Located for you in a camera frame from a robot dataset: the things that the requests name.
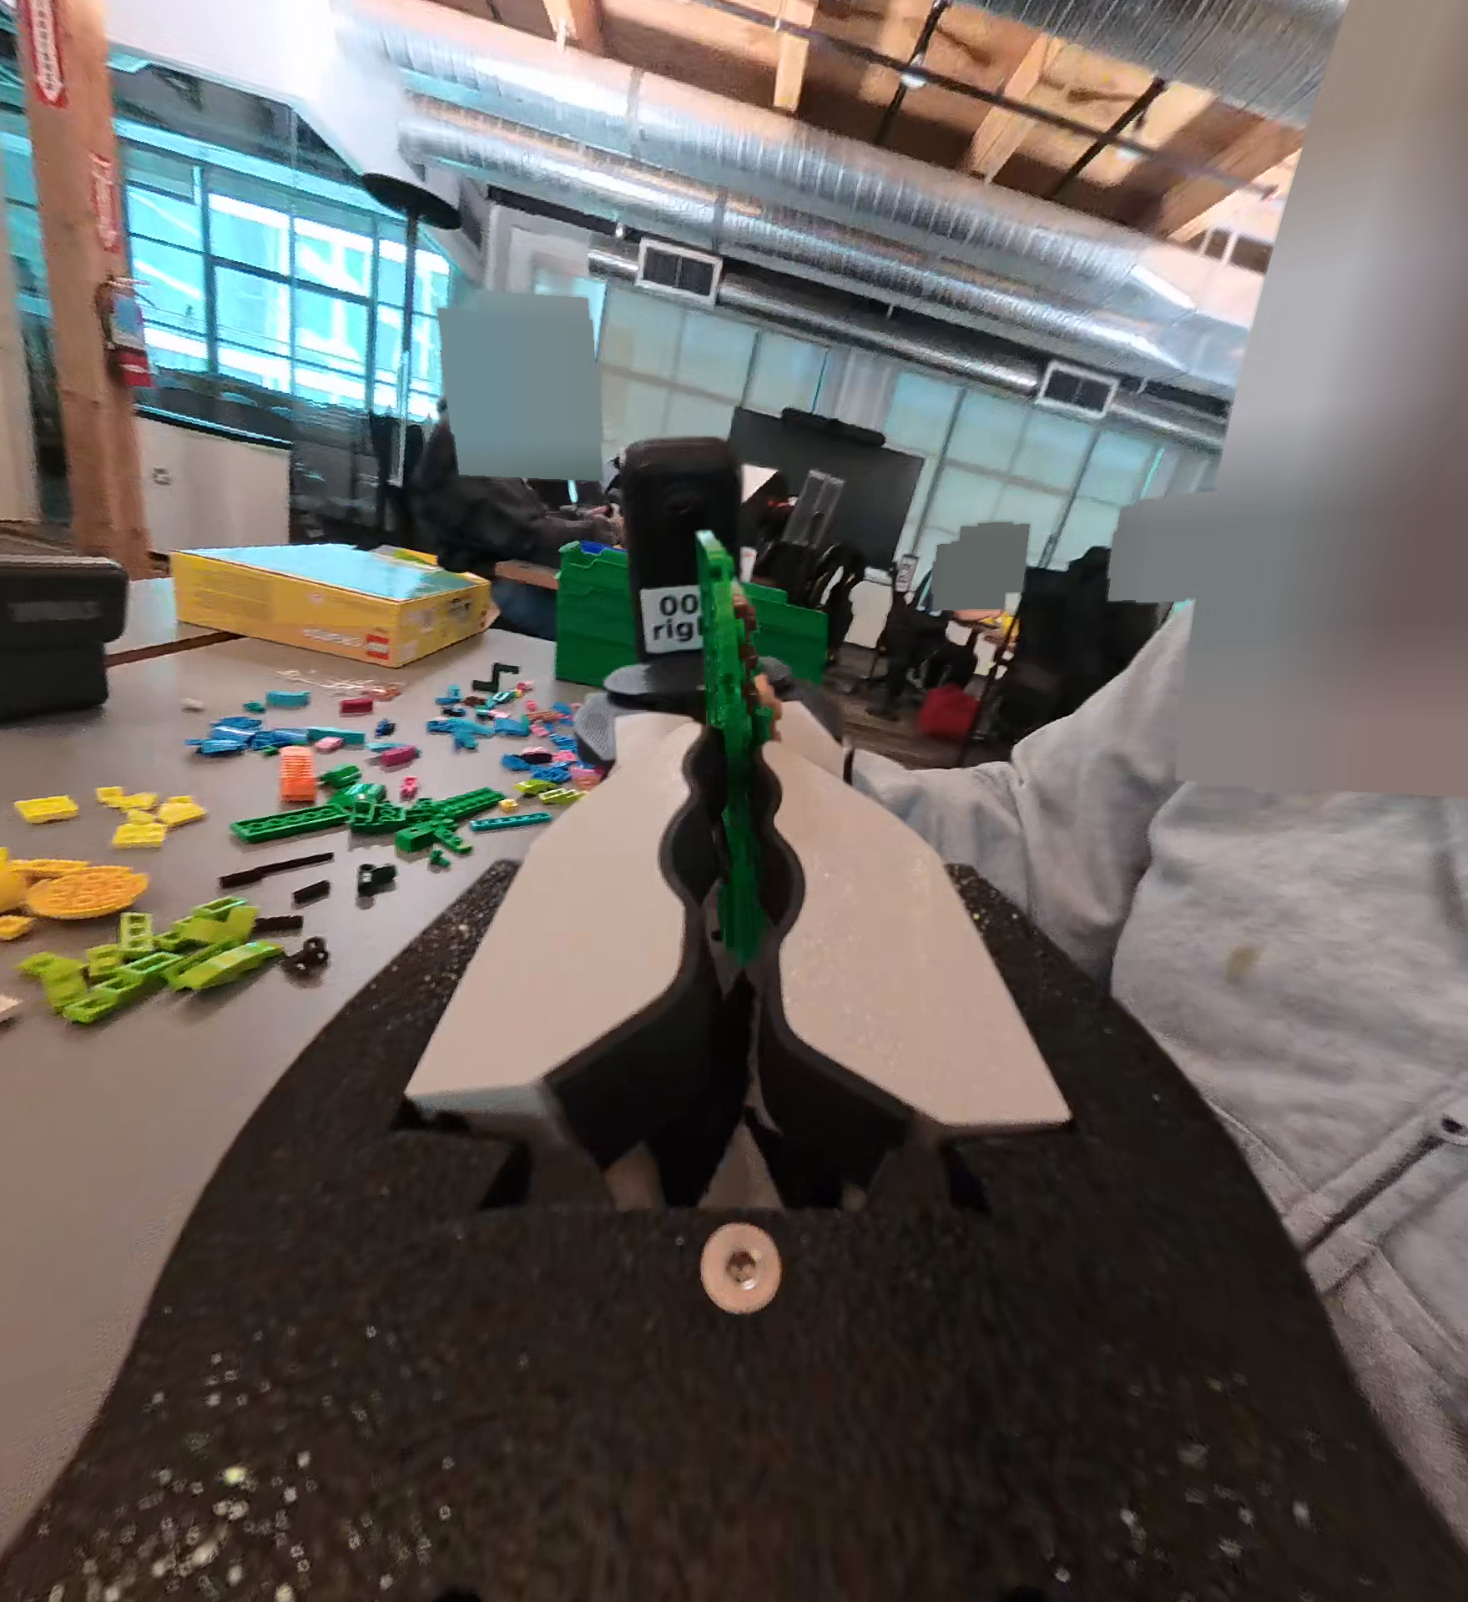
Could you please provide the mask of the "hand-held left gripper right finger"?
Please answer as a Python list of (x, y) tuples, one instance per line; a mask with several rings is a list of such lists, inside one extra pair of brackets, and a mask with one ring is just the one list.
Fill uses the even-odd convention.
[(765, 1120), (866, 1191), (897, 1151), (1067, 1129), (1072, 1110), (927, 841), (782, 735), (757, 769)]

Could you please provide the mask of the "green toy brick plate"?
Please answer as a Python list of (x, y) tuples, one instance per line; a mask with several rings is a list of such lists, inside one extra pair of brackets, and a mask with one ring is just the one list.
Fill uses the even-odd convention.
[(703, 720), (722, 748), (723, 797), (713, 804), (722, 826), (718, 928), (738, 965), (750, 964), (767, 928), (760, 886), (764, 848), (757, 834), (757, 743), (743, 700), (745, 681), (760, 673), (754, 622), (737, 578), (737, 563), (708, 530), (696, 533), (703, 649)]

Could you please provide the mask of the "wooden pillar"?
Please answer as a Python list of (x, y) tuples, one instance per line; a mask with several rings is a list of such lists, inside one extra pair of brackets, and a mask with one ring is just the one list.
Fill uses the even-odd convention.
[(105, 339), (131, 291), (102, 3), (20, 1), (16, 35), (38, 191), (50, 346), (78, 551), (151, 575), (136, 412)]

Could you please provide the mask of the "person's right forearm grey sleeve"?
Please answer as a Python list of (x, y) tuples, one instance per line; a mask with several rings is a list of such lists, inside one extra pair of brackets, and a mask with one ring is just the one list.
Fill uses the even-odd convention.
[(1179, 607), (1122, 673), (1003, 760), (912, 770), (860, 750), (848, 780), (1104, 982), (1149, 863), (1151, 821), (1178, 787), (1188, 637)]

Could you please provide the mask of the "person's grey hoodie torso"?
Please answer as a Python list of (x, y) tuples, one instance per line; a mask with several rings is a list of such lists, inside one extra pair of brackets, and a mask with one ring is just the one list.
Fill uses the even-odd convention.
[(1222, 1115), (1468, 1549), (1468, 799), (1181, 785), (1110, 989)]

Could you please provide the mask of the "green plastic bins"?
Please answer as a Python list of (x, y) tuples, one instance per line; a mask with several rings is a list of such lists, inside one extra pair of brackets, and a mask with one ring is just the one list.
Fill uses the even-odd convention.
[[(555, 678), (587, 688), (637, 661), (631, 620), (626, 553), (570, 541), (557, 568)], [(828, 617), (791, 604), (782, 590), (743, 583), (755, 614), (755, 649), (782, 663), (792, 676), (819, 683), (828, 663)]]

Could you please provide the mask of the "black plastic case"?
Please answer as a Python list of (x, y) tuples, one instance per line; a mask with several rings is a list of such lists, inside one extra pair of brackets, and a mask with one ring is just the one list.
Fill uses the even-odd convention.
[(0, 553), (0, 725), (102, 706), (127, 592), (105, 556)]

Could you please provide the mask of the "yellow toy brick box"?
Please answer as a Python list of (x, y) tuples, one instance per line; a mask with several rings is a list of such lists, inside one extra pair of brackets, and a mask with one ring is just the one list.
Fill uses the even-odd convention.
[(168, 570), (183, 624), (375, 668), (408, 666), (498, 617), (486, 580), (415, 550), (176, 550)]

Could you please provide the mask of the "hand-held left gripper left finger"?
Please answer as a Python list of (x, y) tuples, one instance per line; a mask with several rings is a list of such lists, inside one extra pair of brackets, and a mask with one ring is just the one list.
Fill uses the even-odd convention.
[(610, 1191), (738, 1191), (750, 981), (713, 933), (703, 723), (615, 762), (516, 868), (403, 1088), (418, 1127), (572, 1161)]

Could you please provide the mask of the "silver ventilation duct with vents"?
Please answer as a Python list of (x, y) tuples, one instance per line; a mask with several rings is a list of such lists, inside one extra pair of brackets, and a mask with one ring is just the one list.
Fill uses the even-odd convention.
[(1237, 388), (1247, 321), (1158, 294), (1131, 250), (1004, 222), (998, 259), (971, 262), (954, 244), (897, 238), (873, 220), (824, 215), (804, 196), (774, 200), (684, 178), (422, 94), (405, 99), (400, 149), (641, 233), (1077, 355), (1154, 385), (1218, 402)]

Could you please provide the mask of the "heap of toy bricks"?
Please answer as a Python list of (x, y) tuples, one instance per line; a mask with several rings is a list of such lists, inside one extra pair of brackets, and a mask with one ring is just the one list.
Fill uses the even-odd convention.
[(521, 750), (519, 742), (491, 735), (464, 750), (427, 728), (444, 713), (444, 691), (471, 691), (496, 661), (518, 668), (504, 681), (526, 683), (536, 706), (578, 706), (589, 693), (555, 676), (551, 646), (498, 629), (400, 669), (245, 639), (114, 666), (100, 708), (0, 726), (0, 848), (11, 858), (78, 858), (146, 873), (139, 907), (158, 928), (230, 891), (225, 875), (324, 851), (323, 863), (233, 891), (284, 913), (296, 891), (328, 883), (302, 907), (302, 928), (329, 944), (326, 979), (356, 986), (484, 871), (518, 863), (545, 827), (476, 834), (462, 824), (467, 851), (447, 866), (429, 851), (395, 849), (388, 832), (346, 826), (248, 844), (233, 834), (237, 821), (285, 811), (279, 760), (257, 750), (203, 755), (196, 740), (228, 713), (255, 715), (269, 728), (348, 728), (361, 745), (314, 750), (317, 774), (351, 763), (388, 797), (408, 775), (422, 799), (511, 794), (514, 774), (503, 755)]

